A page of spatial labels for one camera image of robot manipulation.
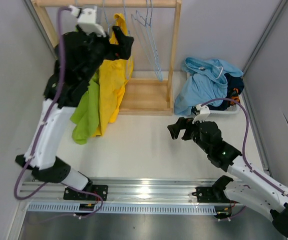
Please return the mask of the blue hanger of light shorts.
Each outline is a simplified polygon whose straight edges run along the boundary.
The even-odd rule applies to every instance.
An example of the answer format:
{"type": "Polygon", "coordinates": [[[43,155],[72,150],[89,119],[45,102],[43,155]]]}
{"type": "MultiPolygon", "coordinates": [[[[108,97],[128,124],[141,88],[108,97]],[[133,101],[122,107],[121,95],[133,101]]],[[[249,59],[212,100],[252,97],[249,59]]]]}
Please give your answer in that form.
{"type": "MultiPolygon", "coordinates": [[[[125,5],[125,0],[122,0],[123,3],[123,11],[124,11],[124,18],[125,18],[125,25],[126,25],[126,30],[127,30],[127,36],[130,36],[130,30],[128,28],[128,18],[127,18],[127,11],[126,11],[126,5],[125,5]]],[[[133,56],[130,55],[129,59],[126,60],[126,65],[125,65],[125,75],[126,75],[126,80],[129,80],[131,78],[131,64],[133,63],[133,56]]]]}

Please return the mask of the blue hanger of navy shorts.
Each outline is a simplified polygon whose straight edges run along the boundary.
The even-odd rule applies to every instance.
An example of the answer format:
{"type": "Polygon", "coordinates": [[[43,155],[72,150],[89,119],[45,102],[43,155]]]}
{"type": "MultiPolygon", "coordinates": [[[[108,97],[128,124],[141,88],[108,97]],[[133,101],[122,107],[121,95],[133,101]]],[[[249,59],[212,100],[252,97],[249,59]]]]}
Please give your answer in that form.
{"type": "Polygon", "coordinates": [[[148,10],[146,16],[143,16],[137,10],[134,14],[131,14],[131,22],[139,44],[157,79],[161,82],[163,80],[163,73],[159,64],[159,54],[152,31],[152,13],[149,13],[148,10]]]}

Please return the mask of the light blue shorts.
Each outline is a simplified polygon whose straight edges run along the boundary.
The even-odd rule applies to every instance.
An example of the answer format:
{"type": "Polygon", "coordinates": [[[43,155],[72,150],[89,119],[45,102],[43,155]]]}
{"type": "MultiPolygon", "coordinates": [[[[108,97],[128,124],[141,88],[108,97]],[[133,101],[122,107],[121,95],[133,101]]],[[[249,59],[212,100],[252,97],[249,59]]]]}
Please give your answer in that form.
{"type": "Polygon", "coordinates": [[[236,66],[217,58],[207,60],[187,57],[182,62],[182,70],[189,74],[180,93],[174,101],[174,113],[188,116],[192,108],[209,100],[208,107],[215,111],[226,110],[244,89],[243,72],[236,66]]]}

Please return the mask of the orange camouflage patterned shorts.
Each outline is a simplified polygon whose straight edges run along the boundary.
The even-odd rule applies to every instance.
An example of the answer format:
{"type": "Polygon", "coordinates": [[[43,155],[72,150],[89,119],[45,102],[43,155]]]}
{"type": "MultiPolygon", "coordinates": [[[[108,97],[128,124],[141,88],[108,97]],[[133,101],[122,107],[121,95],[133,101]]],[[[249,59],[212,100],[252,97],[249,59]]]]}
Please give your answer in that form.
{"type": "Polygon", "coordinates": [[[228,104],[229,107],[236,105],[236,102],[240,103],[239,94],[240,91],[238,88],[232,88],[228,91],[227,96],[231,99],[228,104]]]}

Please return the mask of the navy blue shorts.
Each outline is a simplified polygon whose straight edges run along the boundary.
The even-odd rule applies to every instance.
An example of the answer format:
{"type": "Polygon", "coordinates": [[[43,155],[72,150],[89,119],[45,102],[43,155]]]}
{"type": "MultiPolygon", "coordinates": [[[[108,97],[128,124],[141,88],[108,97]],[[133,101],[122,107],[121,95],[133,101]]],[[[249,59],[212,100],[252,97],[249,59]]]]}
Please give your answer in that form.
{"type": "MultiPolygon", "coordinates": [[[[242,78],[241,77],[233,77],[229,73],[225,73],[224,75],[225,75],[225,77],[227,79],[227,83],[228,83],[227,93],[230,89],[238,88],[240,91],[240,94],[241,94],[243,89],[244,89],[244,83],[243,83],[242,78]]],[[[213,110],[213,111],[225,111],[227,108],[229,108],[228,104],[229,104],[229,101],[224,100],[220,106],[212,106],[209,104],[208,107],[210,110],[213,110]]]]}

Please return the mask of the blue hanger of camouflage shorts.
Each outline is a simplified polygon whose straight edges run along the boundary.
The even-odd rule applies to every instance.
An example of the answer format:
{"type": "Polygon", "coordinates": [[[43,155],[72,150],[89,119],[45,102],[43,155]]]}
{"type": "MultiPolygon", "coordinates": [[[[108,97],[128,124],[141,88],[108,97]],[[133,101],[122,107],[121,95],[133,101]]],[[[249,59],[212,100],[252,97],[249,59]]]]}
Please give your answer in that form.
{"type": "Polygon", "coordinates": [[[137,10],[135,13],[134,20],[137,21],[139,24],[140,31],[143,36],[143,40],[145,44],[141,44],[142,47],[146,46],[148,53],[147,53],[147,59],[151,66],[153,67],[153,70],[155,72],[155,75],[157,79],[162,82],[163,80],[163,73],[159,64],[159,55],[158,50],[156,46],[156,42],[154,39],[154,34],[152,30],[152,17],[153,17],[153,2],[151,0],[146,0],[146,15],[143,16],[141,13],[137,10]]]}

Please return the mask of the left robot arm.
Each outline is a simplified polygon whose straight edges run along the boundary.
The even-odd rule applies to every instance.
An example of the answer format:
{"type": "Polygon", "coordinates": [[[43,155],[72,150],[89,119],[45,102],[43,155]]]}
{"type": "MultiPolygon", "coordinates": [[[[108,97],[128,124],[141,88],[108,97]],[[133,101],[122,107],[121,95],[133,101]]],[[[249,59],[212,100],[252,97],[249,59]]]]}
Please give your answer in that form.
{"type": "Polygon", "coordinates": [[[54,73],[44,90],[42,113],[34,138],[25,154],[15,162],[24,171],[44,183],[61,183],[72,189],[81,200],[92,195],[91,180],[57,157],[57,149],[69,118],[89,87],[89,80],[105,60],[128,60],[134,42],[119,26],[112,27],[117,39],[110,43],[103,34],[77,31],[59,37],[55,47],[58,59],[54,73]]]}

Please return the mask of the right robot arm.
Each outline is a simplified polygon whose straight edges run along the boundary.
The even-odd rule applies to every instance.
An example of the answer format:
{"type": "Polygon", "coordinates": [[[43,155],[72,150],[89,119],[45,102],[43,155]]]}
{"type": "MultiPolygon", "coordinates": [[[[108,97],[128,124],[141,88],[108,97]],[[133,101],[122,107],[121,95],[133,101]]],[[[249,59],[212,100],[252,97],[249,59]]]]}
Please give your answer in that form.
{"type": "Polygon", "coordinates": [[[242,152],[223,140],[215,122],[180,117],[167,129],[174,140],[184,131],[184,141],[194,141],[215,167],[242,181],[237,183],[226,175],[219,178],[212,189],[216,201],[228,199],[243,204],[266,217],[288,239],[287,186],[247,162],[242,152]]]}

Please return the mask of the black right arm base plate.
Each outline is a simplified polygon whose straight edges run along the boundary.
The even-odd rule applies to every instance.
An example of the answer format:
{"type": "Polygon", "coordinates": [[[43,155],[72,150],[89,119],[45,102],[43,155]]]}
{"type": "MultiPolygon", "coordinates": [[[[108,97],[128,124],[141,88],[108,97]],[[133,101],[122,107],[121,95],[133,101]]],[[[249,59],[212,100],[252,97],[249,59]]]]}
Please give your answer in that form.
{"type": "Polygon", "coordinates": [[[191,193],[193,197],[197,198],[199,203],[226,203],[220,191],[211,186],[198,186],[195,191],[191,193]]]}

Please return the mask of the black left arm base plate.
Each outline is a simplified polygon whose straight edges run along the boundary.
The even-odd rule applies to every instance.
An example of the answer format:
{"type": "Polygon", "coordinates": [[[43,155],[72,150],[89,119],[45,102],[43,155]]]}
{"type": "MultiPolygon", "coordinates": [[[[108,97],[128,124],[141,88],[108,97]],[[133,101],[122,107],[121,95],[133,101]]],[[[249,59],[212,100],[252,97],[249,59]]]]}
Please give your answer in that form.
{"type": "MultiPolygon", "coordinates": [[[[84,192],[91,192],[99,195],[103,201],[107,200],[108,195],[108,186],[107,185],[98,185],[92,184],[83,189],[84,192]]],[[[100,199],[97,196],[93,196],[90,194],[81,193],[79,191],[72,190],[71,188],[67,188],[64,191],[63,195],[64,200],[72,200],[72,201],[99,201],[100,199]]]]}

